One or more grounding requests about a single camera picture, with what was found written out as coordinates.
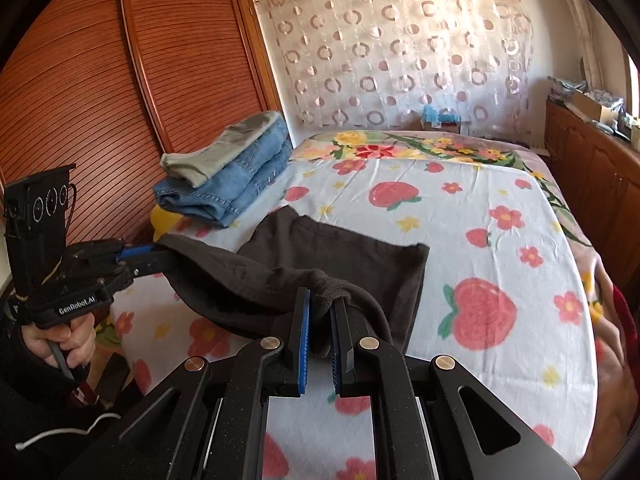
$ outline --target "blue denim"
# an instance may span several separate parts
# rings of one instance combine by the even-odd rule
[[[238,178],[239,181],[221,182],[216,178],[235,161],[225,166],[197,189],[191,187],[186,180],[167,177],[154,186],[156,200],[158,205],[167,211],[201,218],[221,227],[229,227],[254,202],[262,190],[284,171],[291,151],[291,140],[287,137],[280,149],[260,168],[256,168],[249,180],[246,179],[247,170],[244,173],[238,172],[239,165],[235,165],[233,170],[234,178]]]
[[[186,180],[172,177],[156,184],[153,189],[158,205],[182,214],[188,214],[184,212],[186,207],[205,205],[206,214],[196,216],[219,220],[257,171],[280,152],[288,136],[287,123],[279,117],[255,142],[197,189]]]

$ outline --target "metal pin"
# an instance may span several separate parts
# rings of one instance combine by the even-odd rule
[[[449,355],[439,355],[436,357],[436,366],[441,370],[452,370],[456,365],[456,360]]]
[[[202,357],[189,357],[184,362],[184,367],[190,372],[197,372],[204,367],[204,359]]]
[[[275,350],[280,346],[280,340],[277,337],[269,336],[260,341],[260,346],[265,350]]]
[[[380,346],[380,341],[378,341],[375,337],[363,337],[360,340],[360,346],[362,346],[365,350],[375,350]]]

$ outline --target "wooden cabinet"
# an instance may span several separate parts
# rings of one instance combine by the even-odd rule
[[[640,301],[640,153],[547,103],[551,172],[632,309]]]
[[[280,108],[252,0],[242,5],[52,0],[0,73],[0,207],[7,182],[76,163],[68,241],[150,238],[161,153]]]

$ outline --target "window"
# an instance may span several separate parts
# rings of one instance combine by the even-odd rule
[[[626,56],[628,60],[627,70],[627,88],[628,88],[628,104],[627,113],[633,117],[640,116],[640,75],[638,69],[631,57]]]

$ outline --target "folded gray shirt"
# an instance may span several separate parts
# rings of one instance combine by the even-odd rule
[[[266,132],[279,117],[278,112],[268,111],[232,124],[209,146],[197,152],[164,153],[160,166],[167,175],[183,178],[191,187],[200,187]]]

